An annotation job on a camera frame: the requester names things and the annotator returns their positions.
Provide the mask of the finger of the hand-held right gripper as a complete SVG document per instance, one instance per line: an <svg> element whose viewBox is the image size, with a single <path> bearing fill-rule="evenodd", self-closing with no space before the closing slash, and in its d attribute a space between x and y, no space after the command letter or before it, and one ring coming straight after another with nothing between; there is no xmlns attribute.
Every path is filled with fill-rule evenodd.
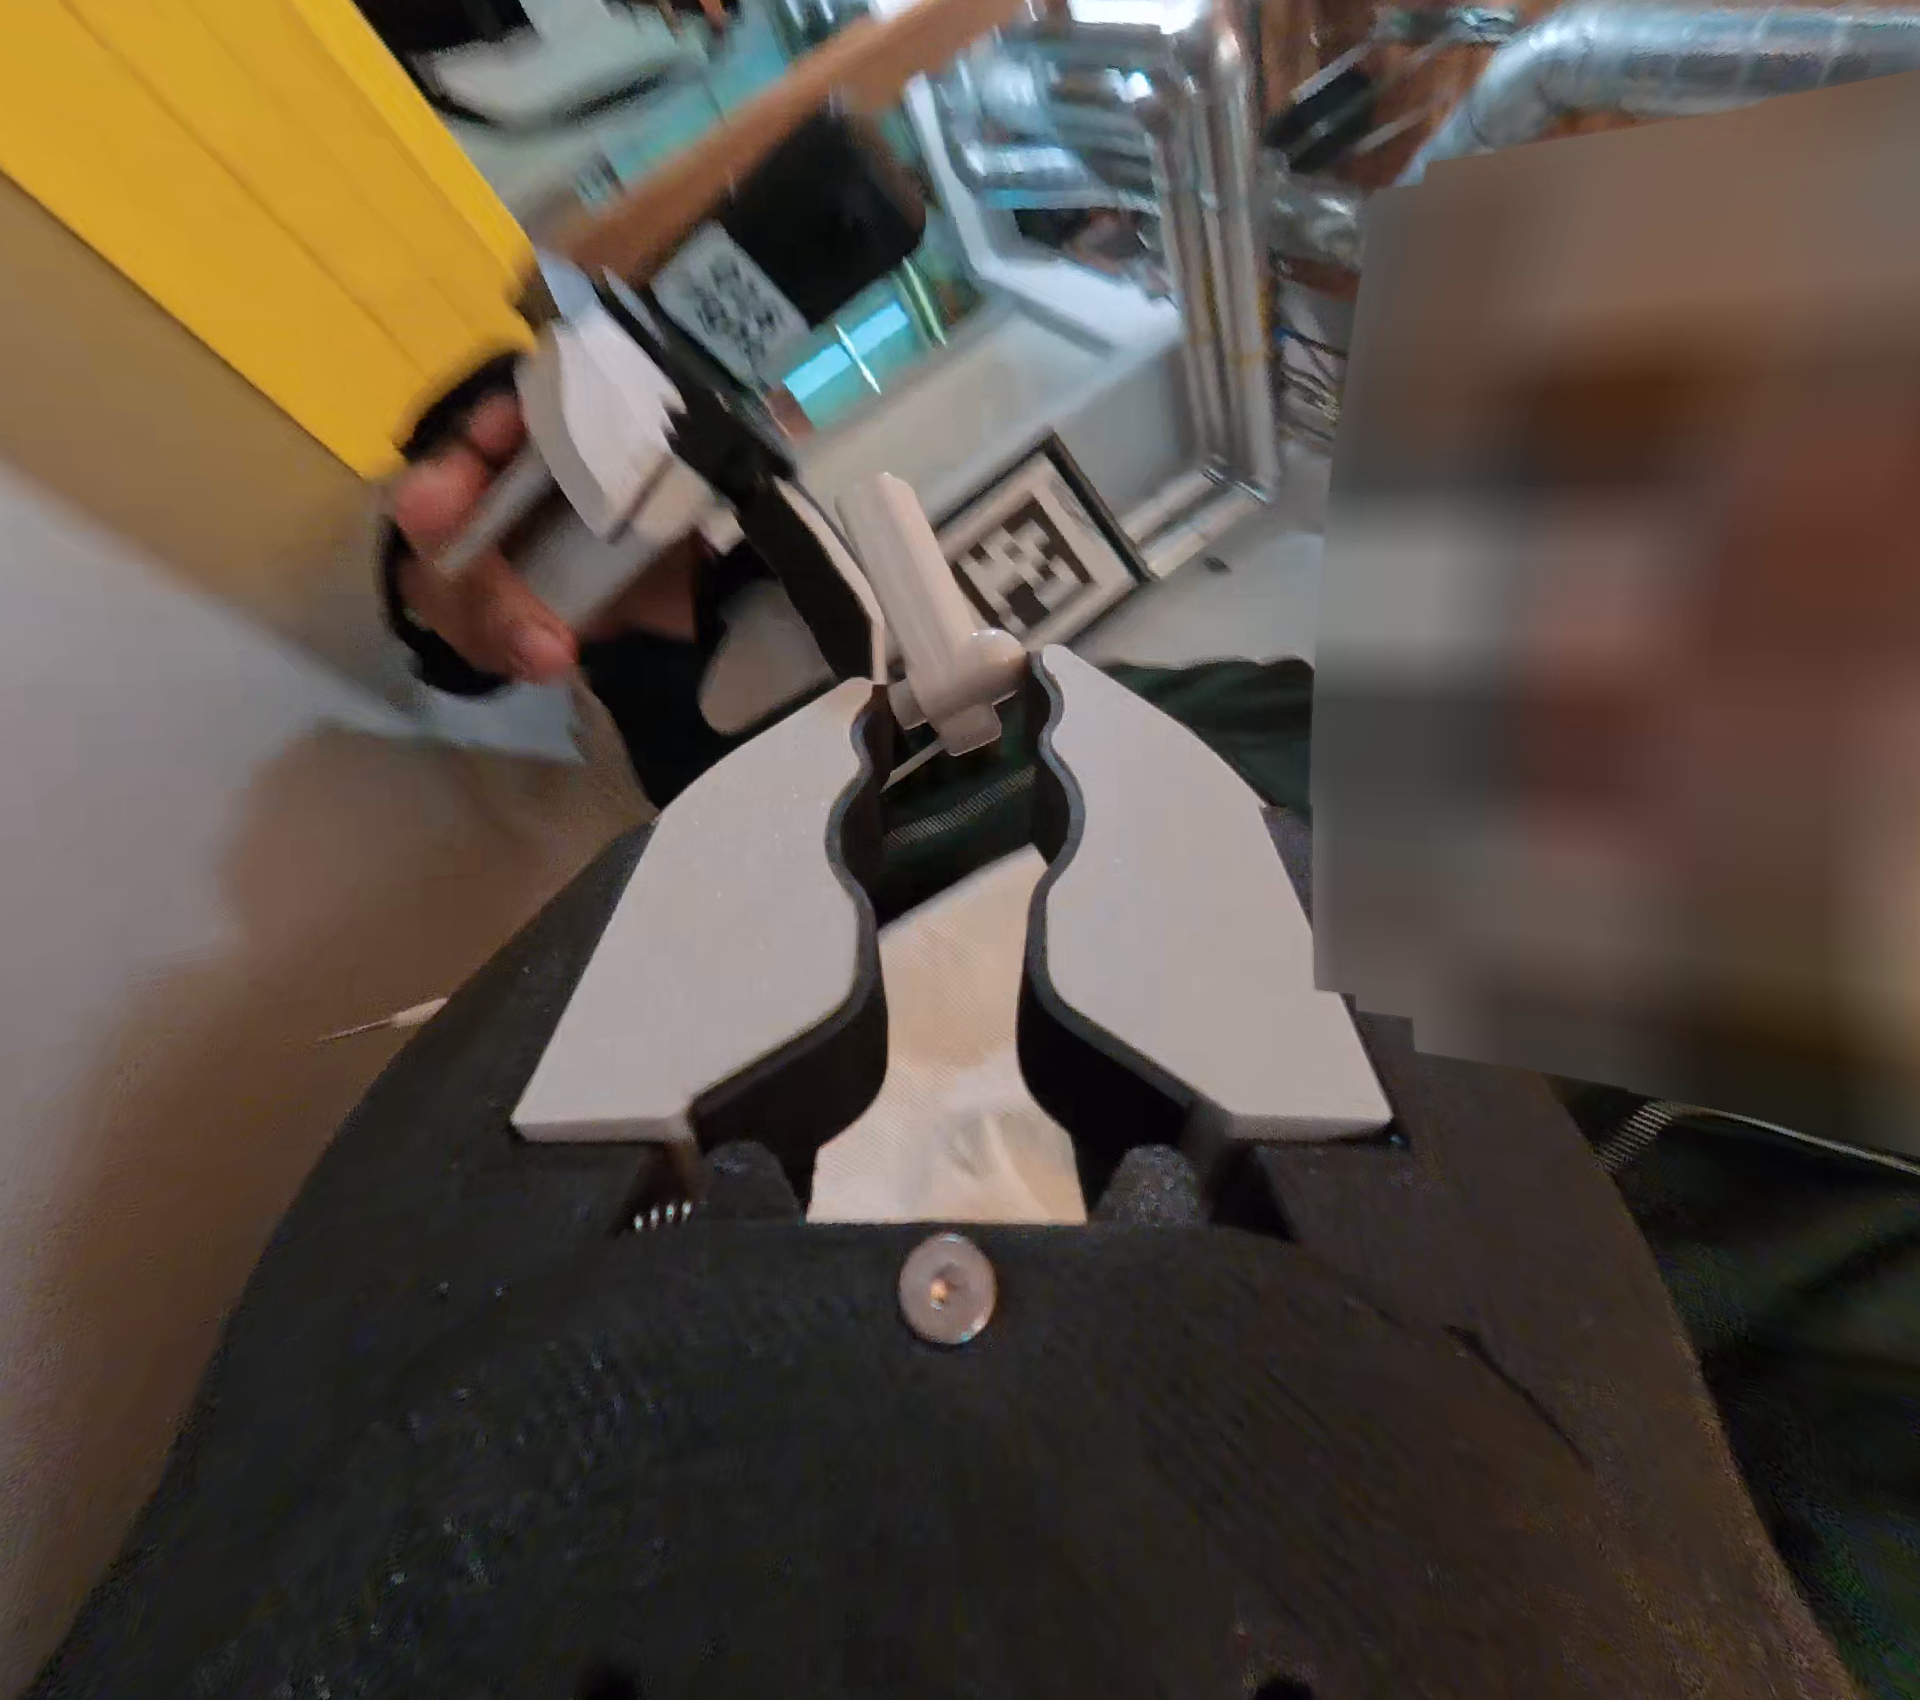
<svg viewBox="0 0 1920 1700"><path fill-rule="evenodd" d="M769 482L744 515L744 549L769 567L721 607L705 719L747 735L844 687L887 687L887 622L851 538L798 482Z"/></svg>

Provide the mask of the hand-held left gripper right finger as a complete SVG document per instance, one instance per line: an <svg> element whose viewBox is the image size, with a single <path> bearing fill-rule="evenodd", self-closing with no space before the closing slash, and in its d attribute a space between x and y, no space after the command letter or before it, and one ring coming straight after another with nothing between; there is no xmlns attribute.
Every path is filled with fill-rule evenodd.
<svg viewBox="0 0 1920 1700"><path fill-rule="evenodd" d="M1356 1144L1394 1104L1348 998L1317 984L1267 802L1170 711L1032 661L1023 1088L1069 1131L1085 1209L1165 1149L1212 1194L1266 1144Z"/></svg>

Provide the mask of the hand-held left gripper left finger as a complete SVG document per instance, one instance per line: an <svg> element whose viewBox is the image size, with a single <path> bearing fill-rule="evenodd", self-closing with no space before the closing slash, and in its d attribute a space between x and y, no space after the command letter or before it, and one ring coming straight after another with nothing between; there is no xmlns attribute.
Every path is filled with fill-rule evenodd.
<svg viewBox="0 0 1920 1700"><path fill-rule="evenodd" d="M514 1100L523 1144L752 1144L815 1201L887 1075L883 772L883 689L844 679L660 812Z"/></svg>

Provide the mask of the yellow plastic bin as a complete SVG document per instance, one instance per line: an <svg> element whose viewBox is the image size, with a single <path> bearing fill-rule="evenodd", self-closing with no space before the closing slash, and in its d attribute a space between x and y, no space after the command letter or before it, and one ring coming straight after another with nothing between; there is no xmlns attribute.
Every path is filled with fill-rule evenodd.
<svg viewBox="0 0 1920 1700"><path fill-rule="evenodd" d="M354 0L0 0L0 163L360 481L523 348L534 241Z"/></svg>

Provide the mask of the person's right hand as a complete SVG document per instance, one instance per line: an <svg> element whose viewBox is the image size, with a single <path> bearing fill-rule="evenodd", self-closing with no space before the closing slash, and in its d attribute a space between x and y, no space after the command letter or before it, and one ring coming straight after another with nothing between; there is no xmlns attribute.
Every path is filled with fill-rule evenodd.
<svg viewBox="0 0 1920 1700"><path fill-rule="evenodd" d="M553 687L580 663L580 639L499 554L464 574L441 569L523 441L514 356L501 356L429 402L385 495L382 607L422 675L451 693L479 699L506 679Z"/></svg>

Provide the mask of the person's white clothing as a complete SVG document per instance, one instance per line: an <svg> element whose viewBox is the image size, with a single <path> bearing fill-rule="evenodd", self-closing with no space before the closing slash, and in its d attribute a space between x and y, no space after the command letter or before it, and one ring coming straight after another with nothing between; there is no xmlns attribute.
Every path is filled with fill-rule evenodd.
<svg viewBox="0 0 1920 1700"><path fill-rule="evenodd" d="M1021 1075L1037 848L990 859L877 927L887 1068L819 1149L809 1225L1082 1225L1069 1131Z"/></svg>

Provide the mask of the black framed marker sign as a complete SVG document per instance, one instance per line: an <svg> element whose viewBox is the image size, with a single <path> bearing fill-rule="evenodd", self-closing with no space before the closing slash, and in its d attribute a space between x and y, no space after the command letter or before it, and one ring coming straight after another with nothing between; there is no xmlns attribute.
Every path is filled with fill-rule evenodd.
<svg viewBox="0 0 1920 1700"><path fill-rule="evenodd" d="M974 615L1023 651L1075 644L1149 581L1136 538L1065 437L994 470L935 533Z"/></svg>

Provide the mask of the silver metal duct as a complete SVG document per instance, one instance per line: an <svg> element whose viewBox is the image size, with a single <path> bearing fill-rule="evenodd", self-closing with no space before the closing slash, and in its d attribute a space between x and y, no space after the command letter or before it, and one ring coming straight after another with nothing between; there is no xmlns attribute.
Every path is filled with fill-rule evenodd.
<svg viewBox="0 0 1920 1700"><path fill-rule="evenodd" d="M1397 186L1578 116L1700 121L1917 63L1920 0L1564 0L1487 55Z"/></svg>

